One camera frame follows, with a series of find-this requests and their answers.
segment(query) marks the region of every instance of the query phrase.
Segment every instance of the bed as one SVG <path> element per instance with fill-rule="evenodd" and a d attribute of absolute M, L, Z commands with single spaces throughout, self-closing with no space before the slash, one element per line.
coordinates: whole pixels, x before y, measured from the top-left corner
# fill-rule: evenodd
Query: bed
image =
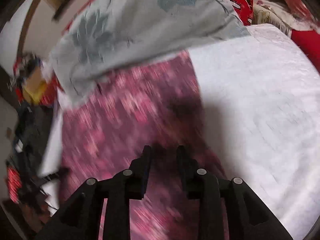
<path fill-rule="evenodd" d="M 293 239 L 316 222 L 319 74 L 276 27 L 244 27 L 229 0 L 96 0 L 47 67 L 65 90 L 52 140 L 71 170 L 61 202 L 161 145 L 151 190 L 131 202 L 132 239 L 193 239 L 197 203 L 178 201 L 172 168 L 172 149 L 188 144 L 217 176 L 243 178 Z"/>

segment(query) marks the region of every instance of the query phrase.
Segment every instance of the pink fabric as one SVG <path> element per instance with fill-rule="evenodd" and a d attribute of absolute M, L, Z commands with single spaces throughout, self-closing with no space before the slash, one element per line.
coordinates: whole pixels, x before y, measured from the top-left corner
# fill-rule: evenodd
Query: pink fabric
<path fill-rule="evenodd" d="M 201 99 L 188 53 L 114 70 L 107 78 L 84 106 L 64 115 L 62 165 L 71 173 L 61 184 L 61 200 L 89 177 L 108 179 L 127 169 L 144 145 L 161 145 L 166 150 L 156 147 L 144 199 L 130 201 L 131 239 L 196 239 L 198 201 L 187 200 L 181 189 L 176 147 L 192 149 L 218 177 L 224 171 L 202 140 Z"/>

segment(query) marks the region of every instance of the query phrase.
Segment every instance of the metal pin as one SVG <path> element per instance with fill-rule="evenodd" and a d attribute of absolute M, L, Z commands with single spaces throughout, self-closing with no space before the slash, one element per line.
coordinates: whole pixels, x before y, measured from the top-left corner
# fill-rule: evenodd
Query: metal pin
<path fill-rule="evenodd" d="M 132 174 L 132 170 L 124 170 L 123 175 L 124 176 L 130 176 Z"/>
<path fill-rule="evenodd" d="M 88 184 L 88 185 L 93 185 L 93 184 L 95 184 L 95 183 L 96 183 L 96 180 L 95 180 L 95 179 L 93 179 L 93 178 L 87 179 L 87 184 Z"/>
<path fill-rule="evenodd" d="M 204 174 L 207 173 L 207 171 L 206 171 L 205 169 L 198 169 L 198 170 L 197 170 L 197 173 L 198 173 L 199 175 L 204 175 Z"/>
<path fill-rule="evenodd" d="M 236 184 L 242 184 L 243 180 L 241 178 L 234 178 L 233 182 Z"/>

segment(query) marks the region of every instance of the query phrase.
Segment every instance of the pink floral blanket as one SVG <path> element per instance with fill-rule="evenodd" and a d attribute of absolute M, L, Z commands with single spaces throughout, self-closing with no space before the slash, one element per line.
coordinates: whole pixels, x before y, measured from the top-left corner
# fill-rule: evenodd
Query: pink floral blanket
<path fill-rule="evenodd" d="M 151 145 L 156 156 L 147 192 L 142 201 L 130 201 L 131 239 L 196 239 L 199 204 L 181 189 L 176 147 L 188 147 L 216 176 L 224 177 L 224 171 L 202 139 L 201 98 L 188 53 L 113 70 L 107 79 L 85 105 L 64 114 L 62 165 L 71 172 L 61 184 L 60 201 L 89 177 L 108 179 L 128 168 Z"/>

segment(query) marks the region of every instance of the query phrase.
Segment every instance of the silver screw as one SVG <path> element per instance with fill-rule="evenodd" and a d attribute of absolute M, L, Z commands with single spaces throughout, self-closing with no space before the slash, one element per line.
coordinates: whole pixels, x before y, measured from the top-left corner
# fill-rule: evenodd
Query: silver screw
<path fill-rule="evenodd" d="M 243 180 L 241 178 L 234 178 L 233 182 L 236 184 L 241 184 L 243 182 Z"/>
<path fill-rule="evenodd" d="M 132 174 L 132 170 L 124 170 L 123 175 L 124 176 L 130 176 Z"/>
<path fill-rule="evenodd" d="M 198 169 L 198 170 L 197 170 L 197 173 L 198 173 L 199 175 L 204 175 L 204 174 L 207 173 L 207 171 L 206 171 L 205 169 Z"/>
<path fill-rule="evenodd" d="M 96 180 L 95 180 L 95 179 L 93 179 L 93 178 L 87 179 L 87 184 L 88 184 L 88 185 L 93 185 L 93 184 L 95 184 L 95 183 L 96 183 Z"/>

